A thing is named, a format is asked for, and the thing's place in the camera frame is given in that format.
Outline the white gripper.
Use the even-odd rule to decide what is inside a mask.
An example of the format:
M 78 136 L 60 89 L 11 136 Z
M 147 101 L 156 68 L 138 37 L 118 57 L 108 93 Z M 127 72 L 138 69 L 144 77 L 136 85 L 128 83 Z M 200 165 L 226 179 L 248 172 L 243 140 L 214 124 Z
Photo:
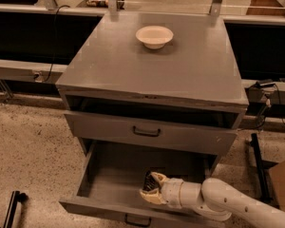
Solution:
M 151 172 L 149 175 L 150 186 L 156 188 L 151 191 L 140 190 L 141 197 L 149 203 L 167 205 L 170 208 L 181 209 L 182 179 L 168 179 L 164 174 Z

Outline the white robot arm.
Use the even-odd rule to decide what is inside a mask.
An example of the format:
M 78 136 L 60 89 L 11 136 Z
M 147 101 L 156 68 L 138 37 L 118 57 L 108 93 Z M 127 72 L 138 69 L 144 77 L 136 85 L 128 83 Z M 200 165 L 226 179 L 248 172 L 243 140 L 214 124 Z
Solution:
M 149 203 L 192 210 L 213 220 L 225 221 L 236 215 L 256 228 L 285 228 L 284 211 L 252 199 L 216 178 L 196 183 L 148 171 L 140 194 Z

